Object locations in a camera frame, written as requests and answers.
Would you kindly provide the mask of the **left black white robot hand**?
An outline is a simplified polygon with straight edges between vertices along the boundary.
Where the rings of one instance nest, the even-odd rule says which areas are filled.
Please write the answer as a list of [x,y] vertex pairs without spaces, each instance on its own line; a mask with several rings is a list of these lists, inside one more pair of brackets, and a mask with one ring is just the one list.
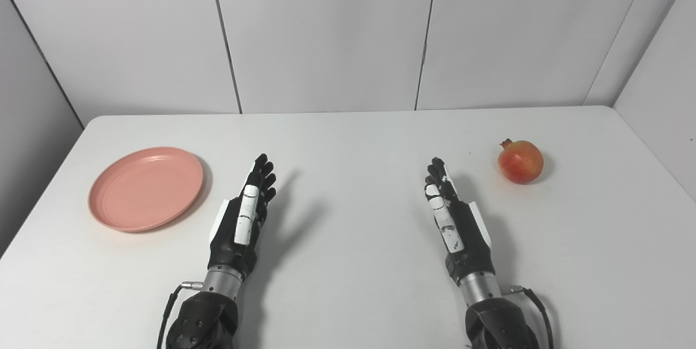
[[256,158],[238,196],[224,200],[210,234],[208,268],[231,268],[246,280],[253,272],[258,255],[256,244],[266,218],[268,205],[276,196],[274,164],[262,153]]

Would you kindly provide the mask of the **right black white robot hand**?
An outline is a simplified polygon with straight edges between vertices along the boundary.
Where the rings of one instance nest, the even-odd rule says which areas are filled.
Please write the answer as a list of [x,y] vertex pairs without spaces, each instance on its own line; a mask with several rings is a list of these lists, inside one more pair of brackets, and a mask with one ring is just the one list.
[[470,275],[494,275],[489,234],[474,203],[460,200],[442,158],[432,158],[427,172],[424,193],[448,253],[445,267],[451,279],[461,285]]

